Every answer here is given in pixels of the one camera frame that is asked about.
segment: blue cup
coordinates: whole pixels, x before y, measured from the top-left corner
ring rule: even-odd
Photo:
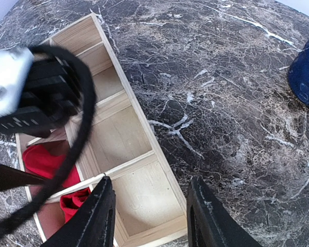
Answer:
[[[309,39],[288,68],[287,77],[293,93],[309,107]]]

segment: dark marble surface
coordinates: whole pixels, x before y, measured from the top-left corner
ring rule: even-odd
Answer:
[[[20,0],[0,47],[37,44],[90,11],[182,190],[200,175],[263,246],[309,246],[309,110],[286,81],[309,17],[267,0]],[[16,165],[1,135],[0,162]],[[1,193],[0,218],[25,202],[23,189]],[[0,246],[39,243],[31,220]]]

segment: wooden box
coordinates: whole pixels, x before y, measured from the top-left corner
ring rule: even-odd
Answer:
[[[105,175],[116,193],[116,246],[159,246],[185,235],[185,197],[96,15],[85,16],[45,42],[66,47],[89,66],[98,102],[90,140],[76,164],[82,182],[54,194],[35,214],[43,241],[64,224],[60,197],[92,190]],[[80,121],[80,115],[74,116],[48,139],[17,134],[21,169],[27,146],[46,143],[50,150],[66,152]],[[26,187],[29,200],[36,190]]]

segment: red fabric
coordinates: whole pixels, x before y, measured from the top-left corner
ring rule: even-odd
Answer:
[[[61,209],[64,211],[66,223],[78,211],[78,209],[82,206],[82,204],[90,194],[91,190],[89,188],[86,188],[69,195],[61,196],[60,206]]]
[[[35,174],[47,179],[52,179],[56,170],[65,160],[66,155],[53,156],[41,144],[34,145],[26,149],[23,153],[25,167]],[[70,172],[70,175],[64,181],[64,188],[71,187],[80,183],[80,178],[76,166]]]

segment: wooden tray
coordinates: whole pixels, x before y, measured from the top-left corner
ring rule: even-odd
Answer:
[[[53,195],[35,214],[43,241],[64,223],[60,197],[92,190],[105,175],[116,193],[116,246],[159,246],[185,235],[185,197],[96,15],[85,16],[44,43],[66,47],[89,66],[98,102],[91,138],[76,164],[82,182]],[[27,146],[66,146],[66,140],[71,145],[80,121],[81,115],[74,116],[48,139],[17,134],[21,169]],[[26,187],[29,200],[34,190]]]

